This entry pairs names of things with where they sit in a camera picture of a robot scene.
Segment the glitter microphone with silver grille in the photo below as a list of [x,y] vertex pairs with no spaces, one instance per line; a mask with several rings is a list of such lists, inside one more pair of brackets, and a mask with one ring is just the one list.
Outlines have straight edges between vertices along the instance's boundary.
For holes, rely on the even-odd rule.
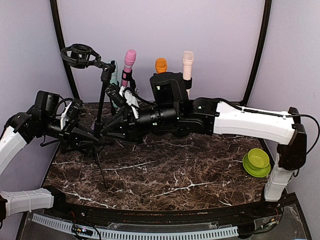
[[94,133],[97,131],[97,127],[96,127],[96,123],[95,123],[95,122],[91,125],[91,130],[92,130]]

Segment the black tripod stand with shock mount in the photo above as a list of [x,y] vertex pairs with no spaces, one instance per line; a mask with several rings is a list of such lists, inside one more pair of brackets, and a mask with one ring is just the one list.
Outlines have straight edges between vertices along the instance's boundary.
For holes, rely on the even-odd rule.
[[112,73],[115,71],[115,65],[111,62],[103,62],[101,60],[101,56],[88,45],[75,43],[68,47],[70,48],[70,50],[67,51],[67,59],[71,61],[71,67],[76,69],[85,69],[90,66],[95,66],[99,69],[102,69],[102,73],[100,76],[102,86],[99,97],[97,116],[95,119],[96,132],[93,132],[93,135],[96,138],[100,138],[101,130],[103,127],[102,113],[106,96],[106,89],[110,85]]

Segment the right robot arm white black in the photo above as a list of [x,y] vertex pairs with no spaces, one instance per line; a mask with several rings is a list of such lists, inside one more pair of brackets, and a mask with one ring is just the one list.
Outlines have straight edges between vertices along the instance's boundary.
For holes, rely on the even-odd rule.
[[148,132],[203,135],[239,135],[277,143],[277,157],[264,187],[264,199],[255,213],[266,217],[275,208],[296,170],[306,163],[309,148],[302,114],[267,111],[236,105],[223,98],[189,99],[182,73],[156,73],[150,78],[155,101],[140,108],[138,95],[127,87],[110,85],[106,93],[116,102],[118,112],[104,123],[103,136],[140,142]]

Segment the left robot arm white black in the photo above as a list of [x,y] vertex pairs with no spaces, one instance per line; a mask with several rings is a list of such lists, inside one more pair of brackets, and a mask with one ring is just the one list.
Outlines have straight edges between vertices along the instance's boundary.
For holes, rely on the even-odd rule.
[[[26,112],[8,119],[0,137],[0,171],[3,173],[15,156],[33,139],[52,137],[66,151],[95,147],[99,139],[78,119],[83,102],[62,98],[59,94],[38,91],[34,104]],[[51,209],[60,218],[71,213],[66,196],[53,186],[29,191],[1,191],[0,219],[38,209]]]

